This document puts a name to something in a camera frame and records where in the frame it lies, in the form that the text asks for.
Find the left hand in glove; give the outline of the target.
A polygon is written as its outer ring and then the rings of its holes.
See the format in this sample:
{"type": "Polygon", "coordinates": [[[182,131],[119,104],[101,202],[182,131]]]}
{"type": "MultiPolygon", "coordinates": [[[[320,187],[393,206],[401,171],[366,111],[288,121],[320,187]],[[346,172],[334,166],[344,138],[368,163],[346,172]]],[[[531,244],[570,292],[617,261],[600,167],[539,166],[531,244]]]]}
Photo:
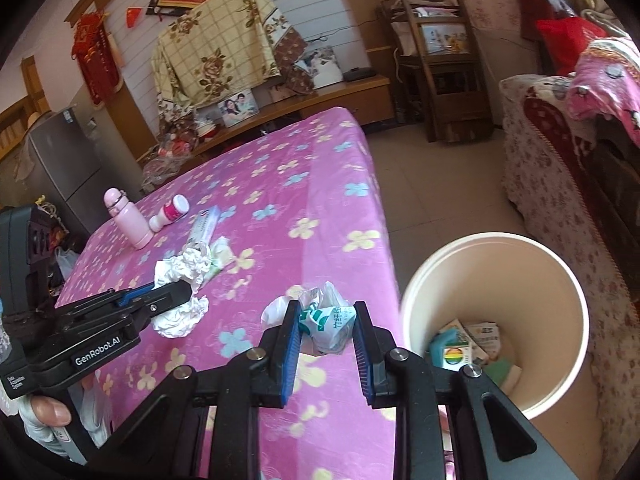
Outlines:
{"type": "MultiPolygon", "coordinates": [[[[78,387],[81,388],[77,408],[79,421],[88,432],[91,442],[100,448],[112,433],[111,401],[94,375],[85,377],[78,387]]],[[[66,427],[73,421],[74,415],[63,402],[30,394],[17,399],[16,406],[24,430],[32,440],[57,456],[78,463],[67,452],[72,439],[66,427]]]]}

